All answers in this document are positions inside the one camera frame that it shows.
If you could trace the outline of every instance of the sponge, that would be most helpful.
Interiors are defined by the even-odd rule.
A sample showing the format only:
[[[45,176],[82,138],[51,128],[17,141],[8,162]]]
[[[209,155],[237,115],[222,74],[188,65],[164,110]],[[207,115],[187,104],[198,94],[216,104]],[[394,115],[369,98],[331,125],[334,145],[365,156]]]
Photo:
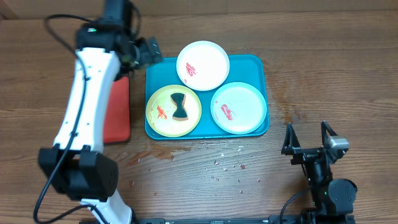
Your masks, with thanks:
[[[188,120],[187,112],[185,111],[185,95],[183,93],[173,93],[170,96],[173,103],[177,106],[177,110],[173,114],[173,119],[176,121]]]

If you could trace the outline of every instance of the wood grain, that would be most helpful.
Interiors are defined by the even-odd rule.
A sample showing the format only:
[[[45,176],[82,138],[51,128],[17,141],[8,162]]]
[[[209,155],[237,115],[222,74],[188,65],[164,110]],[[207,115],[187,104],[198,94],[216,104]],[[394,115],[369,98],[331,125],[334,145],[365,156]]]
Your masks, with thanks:
[[[72,42],[80,23],[53,25]],[[314,147],[326,119],[351,143],[332,171],[358,186],[358,223],[397,222],[396,11],[145,17],[142,34],[156,36],[166,57],[203,39],[229,54],[260,57],[271,126],[258,138],[153,141],[144,131],[145,75],[140,71],[131,82],[132,140],[105,150],[118,161],[118,189],[139,218],[279,213],[306,187],[301,168],[280,154],[285,124],[294,123],[303,147]],[[32,209],[46,180],[37,153],[51,146],[62,122],[73,57],[35,20],[2,21],[0,52],[0,223],[33,223]],[[76,204],[50,189],[40,217],[54,217]],[[286,213],[310,204],[309,197],[301,198]],[[60,223],[90,217],[80,211]]]
[[[396,0],[133,0],[143,15],[396,10]],[[43,19],[51,14],[102,15],[104,0],[0,0],[10,19]]]

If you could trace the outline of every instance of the red sauce smear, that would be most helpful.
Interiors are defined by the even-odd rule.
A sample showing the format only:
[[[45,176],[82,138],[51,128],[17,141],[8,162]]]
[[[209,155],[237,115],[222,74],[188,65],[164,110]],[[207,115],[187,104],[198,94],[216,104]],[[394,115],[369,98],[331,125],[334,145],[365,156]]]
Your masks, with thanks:
[[[222,105],[221,109],[223,110],[225,116],[228,118],[228,120],[232,121],[232,111],[228,108],[227,105]]]
[[[191,77],[193,75],[197,74],[197,71],[195,70],[195,68],[192,65],[190,65],[189,63],[187,63],[187,66],[185,68],[187,69],[188,75],[190,75]]]
[[[159,115],[157,116],[157,118],[164,118],[167,119],[167,115],[164,113],[164,110],[160,107],[157,106],[157,111],[159,112]]]

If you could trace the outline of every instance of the blue tray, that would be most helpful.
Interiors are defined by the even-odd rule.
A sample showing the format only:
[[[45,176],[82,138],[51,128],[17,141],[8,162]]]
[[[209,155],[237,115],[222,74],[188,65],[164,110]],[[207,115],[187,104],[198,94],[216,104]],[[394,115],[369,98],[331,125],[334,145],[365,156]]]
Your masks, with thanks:
[[[244,136],[260,136],[269,128],[268,100],[264,79],[264,68],[261,60],[254,55],[229,55],[229,75],[224,84],[231,82],[244,82],[256,87],[266,99],[267,116],[259,128],[249,134],[231,134],[222,130],[213,120],[210,113],[210,101],[218,88],[210,91],[196,91],[201,102],[201,118],[196,128],[190,133],[178,137],[169,138],[157,134],[145,118],[145,131],[149,137],[156,140],[178,139],[209,139],[209,138],[238,138]],[[177,75],[177,58],[164,58],[162,63],[147,68],[145,105],[152,94],[167,85],[184,85]]]

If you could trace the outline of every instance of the red cutting board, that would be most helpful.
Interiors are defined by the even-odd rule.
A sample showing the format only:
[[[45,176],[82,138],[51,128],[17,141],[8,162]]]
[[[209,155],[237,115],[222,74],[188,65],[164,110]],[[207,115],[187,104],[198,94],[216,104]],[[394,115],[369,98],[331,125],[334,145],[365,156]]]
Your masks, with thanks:
[[[129,78],[113,82],[109,94],[104,122],[104,143],[111,144],[130,140]]]

